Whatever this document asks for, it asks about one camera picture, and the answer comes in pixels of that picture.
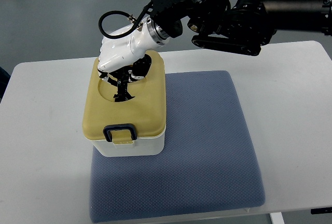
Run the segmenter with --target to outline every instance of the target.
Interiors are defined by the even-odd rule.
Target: yellow lid
[[[164,131],[166,125],[164,63],[157,52],[147,51],[147,54],[152,59],[150,70],[141,81],[128,84],[128,92],[135,97],[125,102],[114,101],[113,96],[117,88],[99,78],[98,59],[95,60],[82,122],[86,138],[105,139],[104,127],[113,124],[133,124],[138,137],[155,137]],[[122,133],[130,142],[129,132]],[[119,134],[120,132],[114,135],[112,141],[125,143]]]

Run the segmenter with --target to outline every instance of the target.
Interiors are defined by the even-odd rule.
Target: blue cushion
[[[255,150],[226,71],[166,74],[164,150],[107,158],[93,150],[93,222],[261,206]]]

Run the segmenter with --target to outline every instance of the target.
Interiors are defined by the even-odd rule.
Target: gray floor
[[[99,17],[110,10],[123,10],[138,16],[149,0],[0,0],[0,66],[10,74],[22,62],[97,57],[102,35]],[[184,34],[159,51],[196,49],[193,32]],[[128,23],[121,18],[106,22],[116,30]],[[321,33],[278,31],[272,43],[316,40],[332,57],[332,37]],[[286,224],[332,223],[332,214],[310,215],[310,211],[283,213]],[[191,222],[271,223],[268,215],[223,218]]]

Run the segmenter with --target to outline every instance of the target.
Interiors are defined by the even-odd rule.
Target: black handle
[[[112,142],[112,134],[111,131],[119,131],[119,130],[129,130],[131,133],[131,139],[137,139],[136,128],[133,124],[111,124],[104,127],[103,133],[107,142]]]

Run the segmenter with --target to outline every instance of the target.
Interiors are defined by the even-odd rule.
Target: white table
[[[256,150],[266,203],[249,212],[142,222],[332,206],[332,61],[320,44],[267,45],[258,57],[211,50],[161,56],[167,73],[230,73]],[[1,222],[91,223],[92,144],[82,134],[81,120],[93,61],[32,62],[15,68],[0,103]]]

